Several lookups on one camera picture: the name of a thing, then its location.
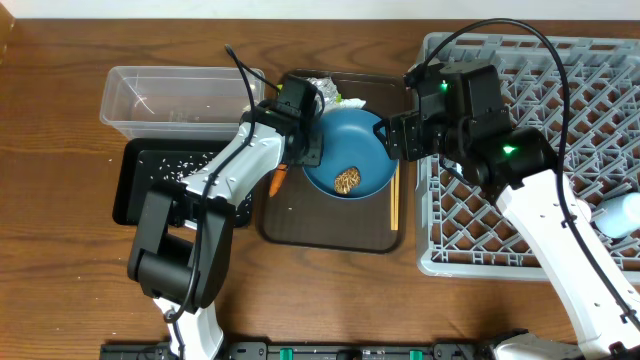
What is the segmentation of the brown serving tray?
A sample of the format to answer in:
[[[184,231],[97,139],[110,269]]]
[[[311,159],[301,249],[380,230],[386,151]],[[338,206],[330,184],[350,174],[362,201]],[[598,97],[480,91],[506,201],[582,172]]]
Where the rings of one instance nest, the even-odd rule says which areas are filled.
[[[412,101],[398,77],[296,69],[299,77],[330,77],[340,94],[366,101],[364,108],[387,117],[404,112]],[[255,187],[256,228],[272,243],[386,254],[404,239],[407,165],[400,164],[399,229],[390,228],[390,184],[362,200],[342,200],[318,190],[300,168],[288,171],[279,192],[269,197],[271,177]]]

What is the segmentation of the left wooden chopstick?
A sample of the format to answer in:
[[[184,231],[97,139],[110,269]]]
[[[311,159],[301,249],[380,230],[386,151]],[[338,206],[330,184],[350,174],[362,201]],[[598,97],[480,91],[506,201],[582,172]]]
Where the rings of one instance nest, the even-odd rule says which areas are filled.
[[[390,210],[390,228],[391,231],[397,231],[398,230],[398,224],[397,224],[397,190],[396,190],[396,182],[397,182],[397,170],[394,172],[393,177],[391,178],[390,181],[390,205],[391,205],[391,210]]]

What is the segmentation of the grey dishwasher rack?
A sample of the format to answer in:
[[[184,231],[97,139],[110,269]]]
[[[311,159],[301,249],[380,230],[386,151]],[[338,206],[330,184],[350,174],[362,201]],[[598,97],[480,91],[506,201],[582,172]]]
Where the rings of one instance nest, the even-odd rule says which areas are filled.
[[[417,60],[483,59],[497,69],[513,125],[560,140],[562,88],[555,62],[534,36],[469,33],[447,43],[425,36]],[[553,37],[567,72],[571,121],[565,173],[595,218],[604,200],[639,189],[639,43],[634,39]],[[484,198],[441,168],[416,165],[416,254],[428,276],[543,281],[525,240]]]

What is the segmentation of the pile of white rice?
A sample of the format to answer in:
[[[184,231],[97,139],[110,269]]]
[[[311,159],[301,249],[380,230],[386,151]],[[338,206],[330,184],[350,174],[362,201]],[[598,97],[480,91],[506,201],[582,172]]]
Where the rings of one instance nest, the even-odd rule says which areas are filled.
[[[151,183],[166,180],[179,183],[195,174],[215,157],[214,152],[145,150],[139,155],[142,179]]]

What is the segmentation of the black plastic tray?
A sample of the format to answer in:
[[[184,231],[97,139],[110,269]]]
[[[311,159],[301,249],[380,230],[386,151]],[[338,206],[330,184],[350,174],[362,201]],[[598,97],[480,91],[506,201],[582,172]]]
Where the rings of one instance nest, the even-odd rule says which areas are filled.
[[[136,138],[127,143],[112,212],[119,225],[136,225],[148,190],[157,182],[178,184],[207,165],[225,141]]]

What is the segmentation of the orange carrot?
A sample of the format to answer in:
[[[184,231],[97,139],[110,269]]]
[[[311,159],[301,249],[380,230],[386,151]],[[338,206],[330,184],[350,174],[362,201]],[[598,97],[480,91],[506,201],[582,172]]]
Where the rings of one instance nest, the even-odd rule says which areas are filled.
[[[288,166],[286,164],[279,164],[275,169],[271,184],[269,187],[269,197],[274,197],[280,190],[284,179],[288,172]]]

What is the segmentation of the large blue plate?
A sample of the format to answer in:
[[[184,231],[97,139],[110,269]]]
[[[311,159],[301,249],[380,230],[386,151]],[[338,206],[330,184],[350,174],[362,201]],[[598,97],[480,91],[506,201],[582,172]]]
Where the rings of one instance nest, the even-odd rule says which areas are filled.
[[[326,195],[360,200],[382,191],[399,165],[391,160],[373,127],[381,118],[363,109],[338,109],[325,112],[315,125],[323,135],[321,163],[303,168],[307,179]],[[339,194],[335,180],[346,170],[359,171],[360,183],[347,194]]]

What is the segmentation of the clear plastic bin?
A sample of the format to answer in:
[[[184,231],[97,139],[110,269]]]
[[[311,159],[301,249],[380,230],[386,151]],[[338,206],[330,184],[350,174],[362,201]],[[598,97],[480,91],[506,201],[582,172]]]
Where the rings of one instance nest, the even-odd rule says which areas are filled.
[[[233,139],[265,85],[233,67],[117,66],[106,79],[100,120],[128,139]]]

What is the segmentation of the white paper napkin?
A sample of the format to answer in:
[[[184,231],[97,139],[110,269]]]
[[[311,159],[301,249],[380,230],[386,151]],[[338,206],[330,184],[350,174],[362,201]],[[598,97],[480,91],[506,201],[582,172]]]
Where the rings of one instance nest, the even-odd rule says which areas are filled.
[[[328,111],[339,109],[362,109],[366,105],[366,101],[359,98],[342,99],[329,104],[326,109]]]

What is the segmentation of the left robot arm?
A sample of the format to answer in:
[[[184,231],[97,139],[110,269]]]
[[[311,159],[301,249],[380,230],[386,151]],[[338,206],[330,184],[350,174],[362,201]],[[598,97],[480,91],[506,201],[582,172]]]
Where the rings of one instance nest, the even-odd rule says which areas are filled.
[[[127,275],[161,310],[176,358],[218,355],[224,335],[214,300],[229,269],[237,207],[280,164],[319,164],[322,137],[314,126],[324,108],[320,95],[255,104],[209,163],[147,191]]]

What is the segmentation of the white blue cup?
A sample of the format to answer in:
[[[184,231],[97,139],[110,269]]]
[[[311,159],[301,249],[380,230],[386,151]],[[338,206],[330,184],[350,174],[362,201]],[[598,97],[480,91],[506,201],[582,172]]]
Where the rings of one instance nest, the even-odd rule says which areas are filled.
[[[639,193],[628,193],[601,202],[595,224],[610,238],[623,238],[639,229]]]

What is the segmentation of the wooden chopstick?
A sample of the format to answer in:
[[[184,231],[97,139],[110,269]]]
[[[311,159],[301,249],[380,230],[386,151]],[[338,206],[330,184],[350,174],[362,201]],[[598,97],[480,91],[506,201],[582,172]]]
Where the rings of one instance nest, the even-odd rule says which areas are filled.
[[[397,190],[396,190],[396,182],[397,182],[397,170],[394,172],[393,177],[391,178],[390,181],[390,205],[391,205],[391,210],[390,210],[390,228],[391,231],[397,231],[398,230],[398,224],[397,224]]]
[[[396,182],[396,190],[397,190],[397,224],[399,229],[399,198],[400,198],[400,190],[399,190],[399,180],[400,180],[400,165],[396,167],[397,170],[397,182]]]

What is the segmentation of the brown morel mushroom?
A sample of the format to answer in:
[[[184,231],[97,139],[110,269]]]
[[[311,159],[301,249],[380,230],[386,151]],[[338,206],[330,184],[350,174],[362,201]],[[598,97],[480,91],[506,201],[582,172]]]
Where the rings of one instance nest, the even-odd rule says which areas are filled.
[[[360,171],[351,167],[340,173],[334,180],[334,190],[341,195],[347,195],[361,183]]]

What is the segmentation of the crumpled aluminium foil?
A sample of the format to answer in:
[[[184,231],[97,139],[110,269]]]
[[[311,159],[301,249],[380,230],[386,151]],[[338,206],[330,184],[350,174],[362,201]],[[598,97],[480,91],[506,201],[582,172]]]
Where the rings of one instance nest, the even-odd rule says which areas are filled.
[[[307,81],[309,81],[321,92],[326,104],[338,103],[342,100],[342,96],[338,91],[337,85],[330,77],[308,77]]]

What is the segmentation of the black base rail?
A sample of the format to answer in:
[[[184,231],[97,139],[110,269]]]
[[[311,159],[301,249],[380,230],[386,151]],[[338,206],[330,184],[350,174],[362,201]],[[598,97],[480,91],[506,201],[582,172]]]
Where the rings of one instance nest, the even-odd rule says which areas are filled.
[[[167,343],[102,345],[100,360],[178,359]],[[300,345],[237,342],[224,346],[214,360],[475,360],[494,359],[489,350],[473,344],[439,343],[427,346]]]

